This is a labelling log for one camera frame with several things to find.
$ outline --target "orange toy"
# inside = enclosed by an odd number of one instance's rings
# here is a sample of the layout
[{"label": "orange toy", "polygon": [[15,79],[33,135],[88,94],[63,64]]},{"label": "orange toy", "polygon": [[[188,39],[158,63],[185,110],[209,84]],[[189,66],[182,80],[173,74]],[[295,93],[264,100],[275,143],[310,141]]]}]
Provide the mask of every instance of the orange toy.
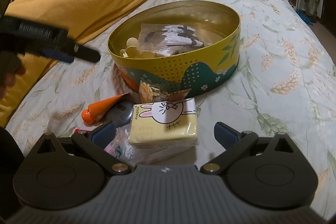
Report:
[{"label": "orange toy", "polygon": [[93,124],[94,122],[99,121],[105,113],[126,94],[127,93],[117,95],[109,99],[90,104],[87,109],[82,111],[83,121],[87,124]]}]

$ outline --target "screw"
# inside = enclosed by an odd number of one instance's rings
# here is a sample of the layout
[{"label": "screw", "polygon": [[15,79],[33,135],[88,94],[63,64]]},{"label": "screw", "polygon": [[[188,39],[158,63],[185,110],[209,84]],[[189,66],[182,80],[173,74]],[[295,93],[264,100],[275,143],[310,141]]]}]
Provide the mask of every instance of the screw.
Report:
[{"label": "screw", "polygon": [[220,169],[221,167],[218,164],[205,164],[203,166],[203,169],[208,172],[216,172]]},{"label": "screw", "polygon": [[113,164],[112,170],[115,172],[125,172],[128,169],[126,164]]}]

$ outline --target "yellow blanket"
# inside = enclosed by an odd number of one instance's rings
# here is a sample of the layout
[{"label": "yellow blanket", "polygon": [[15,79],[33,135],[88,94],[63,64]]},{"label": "yellow blanket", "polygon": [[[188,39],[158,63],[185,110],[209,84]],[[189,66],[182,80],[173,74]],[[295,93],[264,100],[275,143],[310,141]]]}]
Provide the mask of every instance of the yellow blanket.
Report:
[{"label": "yellow blanket", "polygon": [[[118,20],[132,12],[146,0],[15,0],[6,15],[40,21],[69,30],[69,36],[84,44]],[[5,126],[23,97],[55,62],[26,54],[21,57],[27,73],[17,77],[0,100],[0,126]]]}]

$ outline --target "yellow tin box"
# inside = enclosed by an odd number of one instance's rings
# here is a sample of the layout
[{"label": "yellow tin box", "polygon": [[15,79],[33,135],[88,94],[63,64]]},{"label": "yellow tin box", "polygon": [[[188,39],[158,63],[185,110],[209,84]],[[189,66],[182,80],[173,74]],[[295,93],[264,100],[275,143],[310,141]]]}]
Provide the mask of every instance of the yellow tin box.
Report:
[{"label": "yellow tin box", "polygon": [[[139,37],[141,24],[182,24],[210,46],[183,54],[151,59],[119,56],[130,37]],[[126,83],[136,92],[140,81],[159,84],[163,92],[191,89],[188,98],[223,84],[239,60],[240,17],[230,7],[203,0],[162,4],[134,15],[110,35],[109,52]]]}]

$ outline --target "floral bedspread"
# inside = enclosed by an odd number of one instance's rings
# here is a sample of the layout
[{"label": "floral bedspread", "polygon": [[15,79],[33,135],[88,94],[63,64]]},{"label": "floral bedspread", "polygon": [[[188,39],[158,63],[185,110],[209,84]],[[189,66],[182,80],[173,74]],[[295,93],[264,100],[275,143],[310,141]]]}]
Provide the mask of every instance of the floral bedspread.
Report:
[{"label": "floral bedspread", "polygon": [[[108,37],[130,16],[171,1],[178,0],[148,0],[89,42],[102,53],[99,64],[58,63],[33,87],[7,126],[25,155],[47,130],[69,136],[85,129],[80,113],[88,104],[130,91],[108,53]],[[312,208],[330,218],[336,211],[336,67],[287,0],[211,1],[242,18],[238,69],[196,97],[199,145],[164,164],[200,167],[222,153],[213,136],[217,121],[260,136],[287,132],[319,177]]]}]

